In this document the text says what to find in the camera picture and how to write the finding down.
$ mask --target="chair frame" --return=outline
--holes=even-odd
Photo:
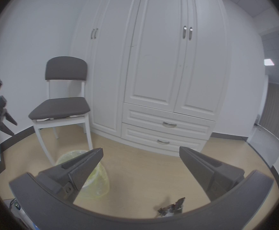
[[[85,97],[85,81],[81,81],[81,97]],[[47,99],[50,99],[50,80],[47,80]],[[70,116],[70,117],[62,118],[62,119],[54,120],[53,118],[51,118],[50,120],[47,119],[44,121],[32,120],[32,122],[33,122],[33,127],[34,127],[35,133],[37,135],[38,141],[41,144],[42,149],[44,150],[47,158],[49,159],[49,161],[52,165],[55,165],[55,162],[54,162],[54,159],[52,158],[52,156],[50,155],[49,151],[47,150],[47,148],[44,144],[44,141],[41,137],[41,133],[40,133],[41,128],[53,127],[54,135],[55,135],[56,139],[58,139],[59,136],[56,132],[56,127],[84,123],[83,129],[84,129],[84,133],[86,133],[89,150],[93,149],[92,138],[90,135],[88,112],[85,113],[84,115]]]

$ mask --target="wardrobe door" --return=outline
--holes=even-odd
[[[91,44],[93,42],[91,35],[99,18],[100,10],[102,10],[102,1],[88,0],[82,8],[73,35],[70,56],[89,62],[87,57],[90,55]]]
[[[141,0],[125,102],[173,111],[185,57],[186,25],[187,0]]]
[[[86,94],[92,128],[121,135],[127,64],[140,0],[105,0],[93,34]]]
[[[187,4],[187,50],[174,111],[215,121],[229,75],[226,11],[222,0],[187,0]]]

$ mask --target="ceiling light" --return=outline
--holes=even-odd
[[[272,62],[271,59],[264,59],[265,66],[274,66],[275,64]]]

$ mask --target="gray cushion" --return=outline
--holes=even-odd
[[[45,119],[81,115],[90,111],[83,97],[49,99],[40,104],[30,114],[29,118]]]
[[[79,58],[59,56],[50,59],[46,64],[45,79],[82,80],[86,81],[87,63]]]

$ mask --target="gray chair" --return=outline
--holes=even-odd
[[[55,127],[84,123],[89,150],[93,149],[88,117],[90,108],[84,98],[86,75],[87,64],[82,59],[59,56],[50,59],[46,64],[47,100],[35,108],[29,114],[29,118],[33,121],[38,141],[52,165],[55,162],[43,142],[39,131],[41,128],[53,127],[54,135],[58,139]],[[81,97],[50,99],[50,80],[81,81]]]

